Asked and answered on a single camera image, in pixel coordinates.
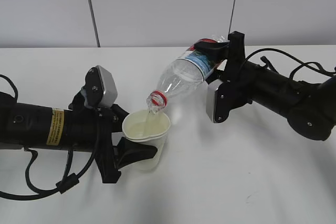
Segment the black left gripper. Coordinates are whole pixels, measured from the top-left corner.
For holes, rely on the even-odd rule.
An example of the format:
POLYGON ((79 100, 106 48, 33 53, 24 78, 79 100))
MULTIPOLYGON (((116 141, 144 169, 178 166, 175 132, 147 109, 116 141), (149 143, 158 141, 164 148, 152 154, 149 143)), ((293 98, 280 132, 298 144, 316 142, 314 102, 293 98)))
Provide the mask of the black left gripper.
POLYGON ((80 125, 87 130, 94 126, 93 148, 91 156, 84 168, 76 175, 81 178, 93 162, 99 169, 104 184, 115 184, 121 176, 119 169, 133 163, 153 158, 158 149, 152 145, 143 145, 122 137, 117 145, 112 144, 112 133, 122 131, 122 123, 129 115, 119 105, 108 107, 94 102, 89 104, 88 96, 84 90, 78 92, 69 109, 80 125))

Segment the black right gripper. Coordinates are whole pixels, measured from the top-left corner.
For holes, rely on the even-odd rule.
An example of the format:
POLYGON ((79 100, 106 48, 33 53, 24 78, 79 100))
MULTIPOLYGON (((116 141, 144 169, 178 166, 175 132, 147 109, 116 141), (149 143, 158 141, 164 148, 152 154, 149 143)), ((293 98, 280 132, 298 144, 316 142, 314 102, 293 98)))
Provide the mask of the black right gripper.
POLYGON ((242 77, 243 71, 240 69, 246 59, 244 38, 243 33, 234 31, 228 35, 228 42, 199 41, 194 44, 194 49, 204 54, 208 60, 215 63, 226 61, 224 70, 215 69, 207 77, 206 82, 209 85, 219 79, 226 84, 224 93, 228 99, 230 111, 245 104, 252 104, 248 95, 249 81, 246 77, 242 77))

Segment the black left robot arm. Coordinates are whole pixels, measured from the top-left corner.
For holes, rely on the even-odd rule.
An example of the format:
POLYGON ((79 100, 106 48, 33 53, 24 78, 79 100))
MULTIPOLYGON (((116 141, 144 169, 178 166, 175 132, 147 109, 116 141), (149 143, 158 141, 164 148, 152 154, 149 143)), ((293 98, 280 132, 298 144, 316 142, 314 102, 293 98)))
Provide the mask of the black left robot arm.
POLYGON ((61 110, 18 103, 11 95, 1 93, 1 147, 94 152, 104 184, 115 184, 121 168, 156 155, 156 147, 125 137, 113 145, 112 134, 122 131, 128 112, 116 104, 89 109, 83 102, 76 95, 69 109, 61 110))

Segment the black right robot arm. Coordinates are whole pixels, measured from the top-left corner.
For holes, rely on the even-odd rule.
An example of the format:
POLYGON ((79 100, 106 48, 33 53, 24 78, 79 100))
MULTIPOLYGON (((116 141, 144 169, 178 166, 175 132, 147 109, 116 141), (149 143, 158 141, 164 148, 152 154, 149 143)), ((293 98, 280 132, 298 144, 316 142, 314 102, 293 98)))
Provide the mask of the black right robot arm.
POLYGON ((325 141, 335 127, 335 72, 275 48, 261 48, 247 56, 244 38, 235 31, 227 42, 202 39, 193 46, 216 63, 226 61, 224 70, 214 70, 205 79, 206 112, 211 121, 222 123, 231 110, 256 102, 286 118, 301 136, 325 141), (299 65, 285 77, 265 56, 261 57, 262 66, 250 61, 264 51, 280 53, 299 65))

